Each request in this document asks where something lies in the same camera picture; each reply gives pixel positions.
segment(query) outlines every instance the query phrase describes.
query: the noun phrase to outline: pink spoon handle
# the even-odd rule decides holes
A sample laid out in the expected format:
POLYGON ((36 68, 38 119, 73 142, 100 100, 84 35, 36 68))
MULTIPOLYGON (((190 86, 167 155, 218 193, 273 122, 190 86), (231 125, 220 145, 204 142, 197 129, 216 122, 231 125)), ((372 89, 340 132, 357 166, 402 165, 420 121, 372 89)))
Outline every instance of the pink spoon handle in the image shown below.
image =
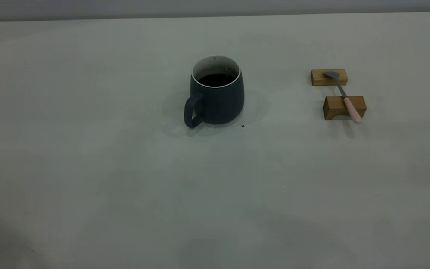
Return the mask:
POLYGON ((345 102, 346 108, 348 109, 348 112, 349 112, 349 115, 351 116, 351 119, 353 119, 353 121, 356 124, 360 124, 361 123, 361 116, 356 111, 355 106, 353 106, 353 103, 351 102, 351 100, 348 97, 344 97, 343 102, 345 102))

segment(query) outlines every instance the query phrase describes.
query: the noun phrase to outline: mug handle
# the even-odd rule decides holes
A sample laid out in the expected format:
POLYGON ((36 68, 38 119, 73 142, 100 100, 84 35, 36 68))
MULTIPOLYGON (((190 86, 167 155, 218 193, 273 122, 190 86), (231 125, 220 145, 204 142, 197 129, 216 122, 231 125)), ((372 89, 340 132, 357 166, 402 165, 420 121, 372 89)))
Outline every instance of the mug handle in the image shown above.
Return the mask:
POLYGON ((200 115, 196 115, 196 117, 193 119, 191 118, 194 107, 198 102, 202 100, 202 98, 203 98, 203 94, 196 92, 192 96, 190 96, 186 102, 186 107, 184 111, 184 121, 186 123, 186 126, 189 128, 195 128, 198 124, 200 124, 203 121, 203 117, 200 115))

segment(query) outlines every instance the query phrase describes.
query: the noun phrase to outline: gray wall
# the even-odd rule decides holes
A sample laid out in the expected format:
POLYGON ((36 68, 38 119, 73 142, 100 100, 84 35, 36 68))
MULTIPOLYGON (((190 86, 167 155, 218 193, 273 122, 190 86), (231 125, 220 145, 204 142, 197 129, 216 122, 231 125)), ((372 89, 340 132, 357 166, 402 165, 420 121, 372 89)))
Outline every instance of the gray wall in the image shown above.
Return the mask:
POLYGON ((430 0, 0 0, 0 21, 430 11, 430 0))

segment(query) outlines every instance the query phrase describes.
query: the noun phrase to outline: mug rim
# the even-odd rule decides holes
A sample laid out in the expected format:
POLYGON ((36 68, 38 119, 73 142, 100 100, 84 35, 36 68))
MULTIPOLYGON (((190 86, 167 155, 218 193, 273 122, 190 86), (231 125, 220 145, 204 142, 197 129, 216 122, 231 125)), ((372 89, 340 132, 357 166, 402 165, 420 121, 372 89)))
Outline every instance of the mug rim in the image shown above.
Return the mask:
POLYGON ((238 63, 237 63, 236 61, 234 61, 234 59, 229 58, 229 57, 227 57, 227 56, 222 56, 222 55, 212 55, 212 56, 208 56, 208 57, 205 57, 205 58, 200 59, 200 60, 195 64, 195 66, 193 66, 193 68, 191 69, 191 78, 192 78, 195 82, 197 82, 199 85, 201 85, 201 86, 203 86, 203 87, 208 87, 208 88, 212 88, 212 89, 219 89, 219 88, 221 88, 221 87, 227 87, 228 85, 232 85, 233 83, 235 83, 235 81, 237 81, 237 80, 240 78, 241 73, 242 73, 242 68, 240 68, 240 66, 238 65, 238 63), (195 78, 195 76, 193 75, 193 71, 195 70, 195 67, 196 67, 196 66, 197 66, 197 64, 198 64, 198 63, 200 63, 201 61, 203 61, 203 60, 205 60, 205 59, 208 59, 208 58, 212 58, 212 57, 225 58, 225 59, 228 59, 228 60, 230 60, 230 61, 233 61, 233 62, 237 65, 237 67, 239 68, 239 73, 238 73, 237 77, 236 77, 232 82, 230 82, 230 83, 228 83, 228 84, 226 84, 226 85, 223 85, 223 86, 218 86, 218 87, 207 86, 207 85, 204 85, 204 84, 202 84, 202 83, 198 82, 198 80, 197 80, 197 79, 195 78))

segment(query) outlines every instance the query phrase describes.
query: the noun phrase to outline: wooden block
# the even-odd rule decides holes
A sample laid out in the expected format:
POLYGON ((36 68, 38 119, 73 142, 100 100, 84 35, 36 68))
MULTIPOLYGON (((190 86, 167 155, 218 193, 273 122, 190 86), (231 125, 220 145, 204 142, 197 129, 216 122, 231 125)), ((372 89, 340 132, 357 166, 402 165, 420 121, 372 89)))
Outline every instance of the wooden block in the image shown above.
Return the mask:
POLYGON ((346 85, 346 83, 348 83, 348 76, 344 69, 313 69, 311 70, 311 84, 313 86, 336 85, 336 80, 334 80, 334 78, 330 78, 324 74, 326 71, 338 72, 338 80, 341 85, 346 85))
MULTIPOLYGON (((366 103, 362 96, 348 96, 361 117, 366 112, 366 103)), ((324 119, 331 120, 336 115, 349 114, 341 96, 327 96, 323 105, 324 119)))

